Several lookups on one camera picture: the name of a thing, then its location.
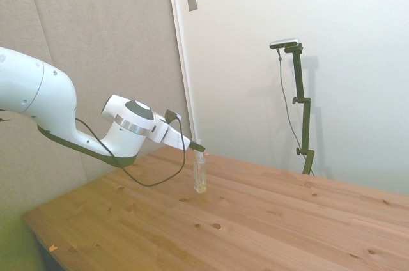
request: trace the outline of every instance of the white wall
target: white wall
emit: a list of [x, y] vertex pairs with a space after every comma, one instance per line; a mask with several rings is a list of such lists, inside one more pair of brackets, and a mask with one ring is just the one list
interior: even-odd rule
[[[196, 135], [210, 153], [302, 171], [273, 40], [299, 37], [316, 175], [409, 194], [409, 0], [176, 0]], [[295, 95], [289, 54], [288, 100]], [[302, 106], [289, 104], [301, 136]]]

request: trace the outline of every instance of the gray acoustic panel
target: gray acoustic panel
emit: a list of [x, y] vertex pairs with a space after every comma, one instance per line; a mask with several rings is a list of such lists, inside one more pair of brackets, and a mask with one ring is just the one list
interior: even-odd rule
[[[76, 88], [77, 116], [99, 137], [110, 127], [100, 112], [112, 94], [180, 113], [190, 135], [171, 0], [35, 1], [54, 66]], [[144, 144], [140, 154], [159, 147]], [[81, 160], [88, 180], [113, 169]]]

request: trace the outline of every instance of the silver ring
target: silver ring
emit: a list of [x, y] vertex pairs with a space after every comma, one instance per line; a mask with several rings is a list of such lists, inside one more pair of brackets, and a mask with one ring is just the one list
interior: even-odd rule
[[123, 127], [127, 130], [129, 130], [130, 132], [133, 132], [135, 134], [141, 135], [141, 136], [145, 136], [148, 135], [148, 129], [137, 126], [135, 124], [132, 124], [131, 122], [125, 120], [124, 118], [122, 118], [119, 114], [116, 115], [115, 117], [115, 122], [120, 126]]

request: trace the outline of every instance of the black metal stand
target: black metal stand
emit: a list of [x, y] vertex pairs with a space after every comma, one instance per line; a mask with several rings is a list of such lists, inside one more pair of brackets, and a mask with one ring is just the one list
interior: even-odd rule
[[302, 44], [299, 43], [296, 46], [286, 47], [284, 51], [286, 53], [293, 54], [294, 73], [295, 73], [295, 85], [297, 88], [297, 96], [293, 99], [293, 104], [300, 103], [304, 105], [304, 111], [302, 115], [302, 139], [301, 150], [297, 148], [297, 155], [305, 155], [305, 163], [303, 174], [310, 174], [311, 166], [313, 165], [314, 151], [308, 149], [309, 144], [309, 120], [311, 114], [311, 98], [304, 96], [304, 85], [302, 84], [302, 72], [301, 72], [301, 57]]

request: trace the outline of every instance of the glass vial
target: glass vial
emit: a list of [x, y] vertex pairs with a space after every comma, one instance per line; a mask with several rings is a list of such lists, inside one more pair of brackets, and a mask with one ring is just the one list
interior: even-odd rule
[[202, 152], [194, 151], [195, 159], [193, 163], [194, 172], [194, 189], [198, 193], [204, 193], [206, 191], [206, 159]]

